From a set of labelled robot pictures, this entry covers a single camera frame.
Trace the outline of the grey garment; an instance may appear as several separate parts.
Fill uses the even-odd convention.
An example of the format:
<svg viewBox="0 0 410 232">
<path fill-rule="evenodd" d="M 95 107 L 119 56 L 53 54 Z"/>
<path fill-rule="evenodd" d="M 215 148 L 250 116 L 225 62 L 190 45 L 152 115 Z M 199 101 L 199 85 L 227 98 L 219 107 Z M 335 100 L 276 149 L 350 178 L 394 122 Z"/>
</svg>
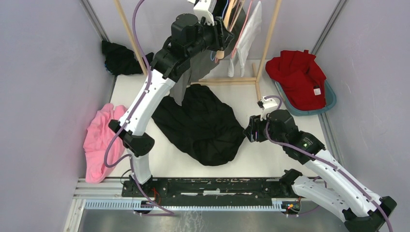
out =
<svg viewBox="0 0 410 232">
<path fill-rule="evenodd" d="M 229 43 L 229 46 L 224 51 L 225 58 L 228 57 L 233 51 L 245 19 L 246 13 L 244 9 L 242 9 L 232 29 L 234 39 Z M 206 50 L 196 55 L 190 60 L 190 68 L 182 74 L 178 82 L 170 89 L 170 96 L 174 98 L 178 105 L 181 105 L 188 84 L 202 79 L 216 66 L 217 64 L 211 60 L 211 51 Z"/>
</svg>

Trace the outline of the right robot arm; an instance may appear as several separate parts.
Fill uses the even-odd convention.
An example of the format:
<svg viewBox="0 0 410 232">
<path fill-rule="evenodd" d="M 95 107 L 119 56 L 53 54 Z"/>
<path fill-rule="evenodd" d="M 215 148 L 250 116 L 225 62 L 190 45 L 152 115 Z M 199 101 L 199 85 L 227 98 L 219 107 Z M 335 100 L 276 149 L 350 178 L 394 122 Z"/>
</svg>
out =
<svg viewBox="0 0 410 232">
<path fill-rule="evenodd" d="M 390 197 L 381 197 L 349 173 L 313 134 L 299 130 L 287 110 L 249 118 L 244 130 L 250 142 L 270 141 L 317 174 L 330 188 L 317 184 L 301 172 L 285 171 L 279 191 L 285 197 L 294 194 L 307 198 L 339 218 L 350 232 L 377 232 L 386 225 L 397 206 Z"/>
</svg>

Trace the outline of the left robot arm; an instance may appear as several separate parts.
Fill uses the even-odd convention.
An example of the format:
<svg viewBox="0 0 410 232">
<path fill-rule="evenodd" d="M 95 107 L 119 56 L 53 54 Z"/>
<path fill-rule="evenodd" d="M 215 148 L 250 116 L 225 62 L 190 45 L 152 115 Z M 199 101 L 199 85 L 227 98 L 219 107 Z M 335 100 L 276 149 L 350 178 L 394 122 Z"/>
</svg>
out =
<svg viewBox="0 0 410 232">
<path fill-rule="evenodd" d="M 160 101 L 191 67 L 193 57 L 205 50 L 223 51 L 233 38 L 221 16 L 214 17 L 214 24 L 209 25 L 193 14 L 179 15 L 171 25 L 171 36 L 148 68 L 145 87 L 119 120 L 109 122 L 114 138 L 120 138 L 131 152 L 128 156 L 135 181 L 133 189 L 138 195 L 145 197 L 152 190 L 148 155 L 155 141 L 146 133 L 146 127 Z"/>
</svg>

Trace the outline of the pink wire hanger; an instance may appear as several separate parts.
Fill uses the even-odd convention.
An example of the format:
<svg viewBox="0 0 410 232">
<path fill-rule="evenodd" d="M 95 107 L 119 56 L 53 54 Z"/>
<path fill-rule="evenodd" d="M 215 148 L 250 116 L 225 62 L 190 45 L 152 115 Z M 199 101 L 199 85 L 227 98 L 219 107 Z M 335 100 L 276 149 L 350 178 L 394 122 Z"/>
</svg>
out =
<svg viewBox="0 0 410 232">
<path fill-rule="evenodd" d="M 242 37 L 243 31 L 244 31 L 244 28 L 245 28 L 245 26 L 246 26 L 246 24 L 247 24 L 247 21 L 248 21 L 248 17 L 249 17 L 249 13 L 250 13 L 250 10 L 251 10 L 252 3 L 253 3 L 253 0 L 251 0 L 250 3 L 249 3 L 248 11 L 247 11 L 247 13 L 246 13 L 246 18 L 245 18 L 244 24 L 243 24 L 243 26 L 242 26 L 242 28 L 241 28 L 240 33 L 239 33 L 238 40 L 237 40 L 237 42 L 236 42 L 236 44 L 235 44 L 235 46 L 234 46 L 234 48 L 233 48 L 233 50 L 232 50 L 232 52 L 231 52 L 231 58 L 234 58 L 234 56 L 235 56 L 235 54 L 236 54 L 236 51 L 237 51 L 237 47 L 238 47 L 238 45 L 239 45 L 239 42 L 241 41 L 241 37 Z"/>
</svg>

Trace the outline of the white skirt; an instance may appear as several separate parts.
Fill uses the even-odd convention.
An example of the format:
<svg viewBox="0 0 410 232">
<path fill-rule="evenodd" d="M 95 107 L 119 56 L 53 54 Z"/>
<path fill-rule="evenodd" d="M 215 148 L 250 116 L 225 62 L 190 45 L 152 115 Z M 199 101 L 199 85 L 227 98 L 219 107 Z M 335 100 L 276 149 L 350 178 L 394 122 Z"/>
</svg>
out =
<svg viewBox="0 0 410 232">
<path fill-rule="evenodd" d="M 237 63 L 240 66 L 241 77 L 245 74 L 245 63 L 249 55 L 249 50 L 256 36 L 261 32 L 262 25 L 262 2 L 258 1 L 253 11 L 249 14 L 247 24 L 244 28 L 241 41 L 237 47 L 234 58 L 230 58 L 228 76 L 234 77 L 234 68 Z"/>
</svg>

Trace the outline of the wooden hanger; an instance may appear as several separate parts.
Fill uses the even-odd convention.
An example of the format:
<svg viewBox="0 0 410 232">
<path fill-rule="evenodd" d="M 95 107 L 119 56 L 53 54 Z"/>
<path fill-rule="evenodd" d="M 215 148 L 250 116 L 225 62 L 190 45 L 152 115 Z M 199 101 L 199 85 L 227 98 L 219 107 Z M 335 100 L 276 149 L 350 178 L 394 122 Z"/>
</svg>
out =
<svg viewBox="0 0 410 232">
<path fill-rule="evenodd" d="M 243 8 L 244 0 L 228 0 L 227 7 L 223 11 L 223 22 L 224 26 L 228 29 L 228 31 L 232 31 L 233 26 L 235 25 L 239 13 Z M 234 18 L 231 20 L 232 10 L 234 10 Z"/>
</svg>

